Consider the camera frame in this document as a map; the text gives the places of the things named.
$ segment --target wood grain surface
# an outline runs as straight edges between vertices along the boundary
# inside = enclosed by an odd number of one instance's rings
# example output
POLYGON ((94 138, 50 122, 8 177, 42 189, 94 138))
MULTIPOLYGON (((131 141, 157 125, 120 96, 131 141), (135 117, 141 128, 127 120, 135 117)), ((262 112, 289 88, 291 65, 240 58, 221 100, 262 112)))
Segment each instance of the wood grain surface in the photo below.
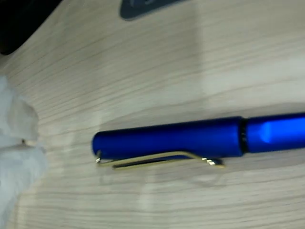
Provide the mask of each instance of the wood grain surface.
POLYGON ((303 229, 304 150, 97 168, 99 130, 305 111, 304 0, 188 0, 135 21, 64 0, 6 74, 40 116, 50 169, 11 229, 303 229))

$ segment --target blue pen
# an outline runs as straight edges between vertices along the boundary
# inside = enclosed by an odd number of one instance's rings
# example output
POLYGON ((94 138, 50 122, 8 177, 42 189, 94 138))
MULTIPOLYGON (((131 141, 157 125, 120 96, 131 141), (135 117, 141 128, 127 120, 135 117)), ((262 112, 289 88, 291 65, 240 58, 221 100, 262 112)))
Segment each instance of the blue pen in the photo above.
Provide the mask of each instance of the blue pen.
POLYGON ((305 147, 305 113, 237 116, 102 131, 92 140, 97 163, 115 169, 189 158, 222 166, 221 158, 225 157, 302 147, 305 147))

